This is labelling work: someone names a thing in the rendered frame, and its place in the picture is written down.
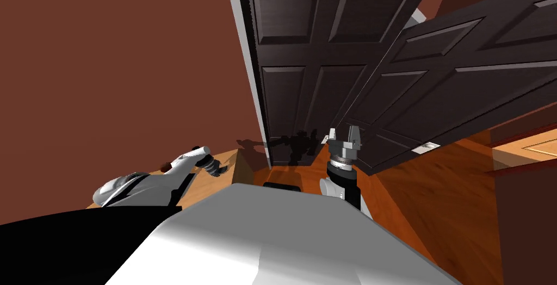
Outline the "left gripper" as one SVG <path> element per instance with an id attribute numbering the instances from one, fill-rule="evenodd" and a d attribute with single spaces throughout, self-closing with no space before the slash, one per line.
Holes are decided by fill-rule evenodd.
<path id="1" fill-rule="evenodd" d="M 212 155 L 207 154 L 196 163 L 196 167 L 204 169 L 212 177 L 219 177 L 228 171 L 228 166 L 221 166 L 221 163 Z"/>

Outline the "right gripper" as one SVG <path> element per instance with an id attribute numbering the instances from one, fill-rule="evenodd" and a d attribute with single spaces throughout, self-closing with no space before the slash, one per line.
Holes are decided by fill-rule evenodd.
<path id="1" fill-rule="evenodd" d="M 357 159 L 358 151 L 361 150 L 361 134 L 360 128 L 350 125 L 348 130 L 348 140 L 341 141 L 336 139 L 336 129 L 330 128 L 327 135 L 327 144 L 331 156 L 340 157 L 342 159 Z"/>

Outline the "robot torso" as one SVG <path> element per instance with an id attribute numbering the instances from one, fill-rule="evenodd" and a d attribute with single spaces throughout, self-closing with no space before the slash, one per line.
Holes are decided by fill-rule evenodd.
<path id="1" fill-rule="evenodd" d="M 233 184 L 163 221 L 106 285 L 461 285 L 338 197 Z"/>

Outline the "dark panelled door leaf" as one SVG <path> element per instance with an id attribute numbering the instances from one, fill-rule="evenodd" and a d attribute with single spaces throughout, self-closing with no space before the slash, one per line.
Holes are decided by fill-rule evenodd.
<path id="1" fill-rule="evenodd" d="M 273 166 L 311 165 L 422 0 L 240 0 Z"/>
<path id="2" fill-rule="evenodd" d="M 484 0 L 404 30 L 336 128 L 372 175 L 557 101 L 557 0 Z"/>

